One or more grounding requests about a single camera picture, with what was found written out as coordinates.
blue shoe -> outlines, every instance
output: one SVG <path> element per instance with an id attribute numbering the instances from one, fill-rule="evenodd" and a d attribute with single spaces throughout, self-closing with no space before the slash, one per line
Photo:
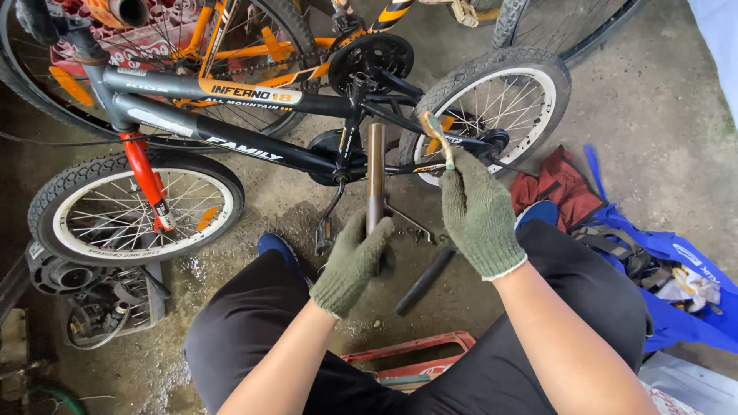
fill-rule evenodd
<path id="1" fill-rule="evenodd" d="M 279 251 L 279 253 L 284 257 L 284 263 L 287 264 L 287 267 L 297 273 L 300 277 L 303 277 L 305 281 L 307 281 L 309 288 L 313 287 L 313 281 L 310 281 L 310 278 L 306 277 L 300 270 L 300 262 L 297 260 L 297 255 L 294 253 L 294 250 L 289 246 L 287 241 L 279 237 L 279 235 L 274 233 L 264 233 L 259 238 L 259 242 L 256 246 L 259 256 L 263 255 L 268 250 Z"/>
<path id="2" fill-rule="evenodd" d="M 515 230 L 531 219 L 541 219 L 556 226 L 559 223 L 559 208 L 551 200 L 540 200 L 525 208 L 515 221 Z"/>

blue strap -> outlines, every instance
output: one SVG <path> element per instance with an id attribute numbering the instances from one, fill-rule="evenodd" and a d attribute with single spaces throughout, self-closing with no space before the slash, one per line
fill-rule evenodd
<path id="1" fill-rule="evenodd" d="M 602 199 L 607 200 L 607 194 L 604 192 L 604 187 L 602 186 L 602 178 L 599 171 L 599 162 L 597 161 L 595 148 L 591 144 L 585 144 L 583 148 L 584 155 L 587 157 L 587 163 L 590 165 L 590 170 L 592 171 L 592 176 L 595 178 L 597 190 L 600 192 Z"/>

concrete floor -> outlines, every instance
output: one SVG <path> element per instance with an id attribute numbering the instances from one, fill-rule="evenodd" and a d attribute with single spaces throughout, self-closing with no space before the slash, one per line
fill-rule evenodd
<path id="1" fill-rule="evenodd" d="M 384 5 L 385 1 L 372 0 L 355 7 L 370 17 L 377 16 Z M 444 7 L 418 5 L 394 33 L 415 48 L 410 80 L 427 89 L 461 63 L 484 53 L 492 28 L 470 30 L 455 24 Z M 572 71 L 572 82 L 566 115 L 527 164 L 537 165 L 563 144 L 584 168 L 582 145 L 596 145 L 608 196 L 629 219 L 645 229 L 685 236 L 726 273 L 738 275 L 733 208 L 738 205 L 738 176 L 732 174 L 733 162 L 738 160 L 738 134 L 686 0 L 648 1 L 601 50 Z M 91 138 L 16 100 L 4 106 L 13 119 L 23 121 L 4 126 L 4 131 L 60 141 Z M 286 139 L 305 145 L 337 126 L 338 120 L 308 116 Z M 24 201 L 63 166 L 87 159 L 92 152 L 107 151 L 0 145 L 10 161 L 3 167 L 4 188 L 24 183 L 20 193 L 14 193 Z M 254 259 L 256 240 L 264 231 L 284 235 L 313 268 L 325 260 L 312 255 L 314 223 L 333 189 L 316 185 L 306 174 L 259 161 L 229 154 L 215 158 L 243 181 L 246 209 L 227 236 L 168 267 L 165 279 L 174 296 L 167 303 L 167 319 L 97 351 L 58 349 L 59 376 L 69 387 L 81 396 L 116 397 L 88 401 L 95 414 L 205 413 L 179 353 L 200 308 Z M 436 233 L 443 232 L 438 191 L 405 178 L 390 179 L 388 186 L 396 207 Z M 345 222 L 364 204 L 364 195 L 363 183 L 350 185 L 334 220 Z M 14 206 L 7 207 L 13 217 L 23 217 L 26 205 Z M 400 229 L 406 226 L 398 220 Z M 332 351 L 372 349 L 453 330 L 479 336 L 503 312 L 492 285 L 483 284 L 467 262 L 456 257 L 407 317 L 394 315 L 394 304 L 440 247 L 415 244 L 407 235 L 397 236 L 392 246 L 398 260 L 394 275 L 372 281 L 351 317 L 339 325 Z M 694 344 L 675 348 L 673 353 L 738 379 L 738 363 L 731 354 Z"/>

blue bag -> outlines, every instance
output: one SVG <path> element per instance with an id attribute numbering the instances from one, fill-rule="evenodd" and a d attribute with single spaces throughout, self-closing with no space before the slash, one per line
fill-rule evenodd
<path id="1" fill-rule="evenodd" d="M 600 196 L 607 200 L 594 148 L 585 145 L 584 154 L 587 156 Z M 655 329 L 654 335 L 646 339 L 645 351 L 656 351 L 678 341 L 686 341 L 705 343 L 738 353 L 738 286 L 723 271 L 681 236 L 670 232 L 639 230 L 618 212 L 614 203 L 598 210 L 593 218 L 595 222 L 589 225 L 602 224 L 622 230 L 654 257 L 680 262 L 720 285 L 720 310 L 723 313 L 719 315 L 710 307 L 705 307 L 702 320 L 674 308 L 666 301 L 641 289 Z M 598 253 L 625 273 L 623 264 L 614 255 L 600 251 Z"/>

green knit glove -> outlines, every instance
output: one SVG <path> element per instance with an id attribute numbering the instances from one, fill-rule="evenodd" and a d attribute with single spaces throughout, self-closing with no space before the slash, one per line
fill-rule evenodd
<path id="1" fill-rule="evenodd" d="M 358 212 L 338 234 L 325 271 L 310 296 L 315 304 L 337 318 L 347 318 L 379 268 L 379 258 L 395 231 L 392 219 L 384 218 L 366 237 L 365 211 Z"/>
<path id="2" fill-rule="evenodd" d="M 515 239 L 510 192 L 463 149 L 454 148 L 454 163 L 441 177 L 446 230 L 484 281 L 503 277 L 528 259 Z"/>

